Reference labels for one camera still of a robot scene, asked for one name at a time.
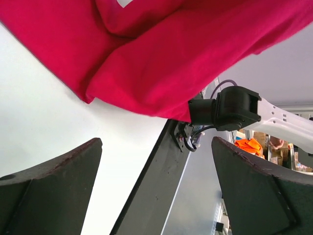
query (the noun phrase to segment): white table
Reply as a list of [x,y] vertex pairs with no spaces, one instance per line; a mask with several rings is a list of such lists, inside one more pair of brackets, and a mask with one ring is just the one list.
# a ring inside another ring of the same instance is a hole
[[110,233],[165,122],[85,104],[0,25],[0,177],[100,137],[83,235]]

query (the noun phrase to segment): orange object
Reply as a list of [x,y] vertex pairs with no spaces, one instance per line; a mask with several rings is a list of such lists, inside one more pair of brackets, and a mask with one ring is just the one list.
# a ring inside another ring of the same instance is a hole
[[238,148],[251,153],[251,154],[255,154],[259,157],[263,157],[262,156],[262,146],[259,144],[259,142],[255,139],[251,139],[251,140],[237,140],[235,142],[235,146],[237,146]]

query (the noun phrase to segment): wire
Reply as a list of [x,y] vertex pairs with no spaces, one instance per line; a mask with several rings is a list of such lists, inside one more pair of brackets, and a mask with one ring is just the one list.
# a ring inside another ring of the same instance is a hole
[[234,86],[237,86],[237,83],[236,83],[235,81],[231,80],[231,79],[224,80],[224,81],[220,82],[219,85],[216,86],[216,88],[215,88],[214,91],[212,92],[212,95],[211,95],[210,99],[212,99],[213,96],[214,96],[214,94],[216,93],[216,91],[217,91],[223,84],[225,84],[225,83],[227,83],[227,82],[230,82],[230,83],[232,83]]
[[184,140],[184,144],[186,146],[186,148],[190,151],[190,152],[195,152],[197,150],[197,147],[192,143],[194,138],[199,135],[201,132],[206,131],[208,129],[212,129],[214,128],[214,126],[206,126],[204,128],[201,128],[200,130],[196,131],[191,137],[190,137],[190,141],[191,141],[191,146],[188,144],[188,140],[183,137]]

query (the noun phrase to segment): gray surface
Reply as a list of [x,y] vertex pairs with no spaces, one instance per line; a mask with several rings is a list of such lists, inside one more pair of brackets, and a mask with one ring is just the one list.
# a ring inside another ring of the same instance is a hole
[[[214,87],[214,83],[210,84],[205,97],[211,95]],[[201,139],[200,148],[189,155],[163,235],[212,234],[216,210],[221,201],[221,188],[211,149],[214,136],[228,139],[226,132],[208,130]]]

